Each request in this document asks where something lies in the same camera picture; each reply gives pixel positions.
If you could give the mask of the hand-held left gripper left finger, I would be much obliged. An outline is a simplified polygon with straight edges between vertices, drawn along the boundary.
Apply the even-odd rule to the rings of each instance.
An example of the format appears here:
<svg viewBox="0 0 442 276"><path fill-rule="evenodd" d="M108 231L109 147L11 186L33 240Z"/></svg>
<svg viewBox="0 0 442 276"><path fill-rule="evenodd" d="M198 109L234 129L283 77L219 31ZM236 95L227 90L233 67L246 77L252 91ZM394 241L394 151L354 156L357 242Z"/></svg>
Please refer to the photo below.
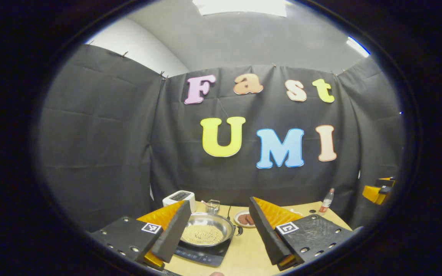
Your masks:
<svg viewBox="0 0 442 276"><path fill-rule="evenodd" d="M182 200L140 218L121 217L92 232L91 237L117 255L163 269L171 261L190 216L190 202Z"/></svg>

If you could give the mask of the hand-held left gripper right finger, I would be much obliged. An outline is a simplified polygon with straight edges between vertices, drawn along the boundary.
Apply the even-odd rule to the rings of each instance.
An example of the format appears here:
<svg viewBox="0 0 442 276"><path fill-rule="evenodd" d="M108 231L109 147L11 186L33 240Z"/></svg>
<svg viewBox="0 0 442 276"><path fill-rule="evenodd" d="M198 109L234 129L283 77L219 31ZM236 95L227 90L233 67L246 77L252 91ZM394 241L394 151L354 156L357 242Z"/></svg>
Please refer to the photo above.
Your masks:
<svg viewBox="0 0 442 276"><path fill-rule="evenodd" d="M250 197L249 213L272 265L283 271L332 253L361 231L349 231L317 213L303 217Z"/></svg>

